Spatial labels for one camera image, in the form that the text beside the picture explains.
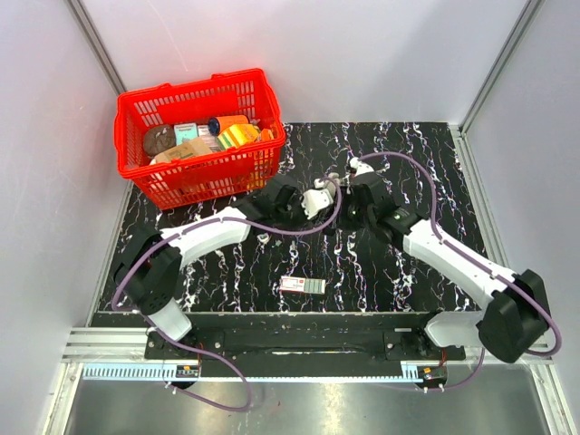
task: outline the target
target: red basket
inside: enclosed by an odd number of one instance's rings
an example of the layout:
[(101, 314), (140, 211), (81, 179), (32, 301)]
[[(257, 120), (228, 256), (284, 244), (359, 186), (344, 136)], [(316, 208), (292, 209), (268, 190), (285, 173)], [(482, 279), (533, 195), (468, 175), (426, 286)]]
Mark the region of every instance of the red basket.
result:
[[(150, 165), (143, 135), (160, 124), (197, 122), (213, 116), (246, 115), (274, 138), (207, 156)], [(125, 92), (115, 118), (117, 169), (161, 209), (262, 188), (278, 171), (285, 131), (280, 108), (259, 69), (215, 74), (203, 82)]]

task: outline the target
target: metal floor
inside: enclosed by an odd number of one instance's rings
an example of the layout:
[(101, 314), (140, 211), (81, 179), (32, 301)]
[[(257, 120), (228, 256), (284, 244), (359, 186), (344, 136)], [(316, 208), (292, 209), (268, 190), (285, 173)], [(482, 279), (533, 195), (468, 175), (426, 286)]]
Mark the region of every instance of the metal floor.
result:
[[(449, 384), (469, 373), (466, 367), (449, 371)], [(199, 383), (192, 389), (232, 405), (245, 397), (237, 383)], [(549, 433), (524, 366), (485, 366), (473, 383), (442, 394), (379, 384), (254, 384), (254, 403), (248, 413), (229, 413), (174, 396), (160, 384), (82, 381), (66, 434)]]

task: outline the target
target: white wall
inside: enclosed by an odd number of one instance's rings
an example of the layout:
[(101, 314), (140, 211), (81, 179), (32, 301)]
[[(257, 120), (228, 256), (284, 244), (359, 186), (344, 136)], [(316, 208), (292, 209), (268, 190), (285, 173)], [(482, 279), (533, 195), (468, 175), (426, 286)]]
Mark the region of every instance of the white wall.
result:
[(556, 368), (580, 423), (580, 3), (545, 2), (469, 142), (510, 265), (546, 281), (564, 334)]
[(460, 122), (526, 0), (84, 0), (130, 89), (261, 67), (285, 121)]
[(0, 22), (0, 431), (25, 435), (87, 317), (126, 182), (114, 92), (65, 2), (3, 2)]

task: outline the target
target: black and white marble table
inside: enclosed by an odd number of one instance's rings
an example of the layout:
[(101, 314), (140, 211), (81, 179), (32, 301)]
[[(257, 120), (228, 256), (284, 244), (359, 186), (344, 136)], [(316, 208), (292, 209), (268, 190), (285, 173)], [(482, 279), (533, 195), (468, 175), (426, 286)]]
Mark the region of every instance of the black and white marble table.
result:
[[(377, 150), (411, 155), (435, 179), (439, 223), (457, 239), (485, 253), (469, 193), (447, 124), (434, 122), (363, 122), (286, 124), (281, 173), (309, 189), (328, 172), (344, 173), (354, 156)], [(402, 202), (426, 213), (429, 186), (405, 161), (375, 159), (385, 188)], [(115, 249), (117, 256), (137, 225), (173, 227), (206, 217), (233, 198), (159, 211), (134, 188)], [(281, 276), (326, 280), (324, 295), (279, 292)], [(98, 310), (111, 311), (114, 283), (109, 275)], [(271, 236), (225, 246), (185, 268), (176, 298), (187, 312), (401, 312), (476, 309), (448, 279), (421, 261), (385, 246), (367, 230), (334, 237)]]

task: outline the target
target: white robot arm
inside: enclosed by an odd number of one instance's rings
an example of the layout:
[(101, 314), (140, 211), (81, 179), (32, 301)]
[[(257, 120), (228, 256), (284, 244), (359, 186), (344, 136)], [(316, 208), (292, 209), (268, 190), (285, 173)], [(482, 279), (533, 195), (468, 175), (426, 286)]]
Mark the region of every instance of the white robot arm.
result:
[[(428, 219), (395, 204), (385, 191), (382, 179), (369, 165), (354, 159), (351, 167), (353, 177), (348, 187), (341, 188), (343, 203), (335, 225), (345, 230), (368, 228), (385, 243), (440, 271), (481, 309), (477, 312), (434, 314), (417, 332), (426, 336), (430, 345), (439, 348), (484, 345), (500, 360), (513, 363), (547, 330), (546, 321), (536, 310), (510, 291), (505, 283), (495, 279), (495, 276), (504, 276), (547, 310), (546, 291), (538, 275), (531, 271), (517, 275), (436, 227), (438, 236)], [(160, 330), (179, 341), (189, 332), (191, 323), (173, 298), (178, 271), (209, 252), (246, 240), (252, 231), (248, 222), (296, 228), (315, 219), (334, 203), (336, 192), (334, 184), (328, 181), (317, 180), (314, 187), (300, 195), (293, 180), (277, 175), (265, 188), (212, 217), (202, 219), (205, 224), (187, 234), (184, 230), (191, 224), (162, 229), (160, 234), (150, 230), (134, 236), (132, 246), (123, 253), (124, 263), (121, 262), (117, 269), (115, 279), (120, 281), (127, 275), (135, 258), (141, 256), (151, 243), (171, 238), (169, 247), (150, 260), (150, 270), (136, 274), (137, 279), (131, 279), (125, 292)], [(247, 222), (232, 222), (227, 218)], [(451, 249), (440, 237), (456, 249)], [(491, 273), (482, 272), (466, 256), (476, 258)]]

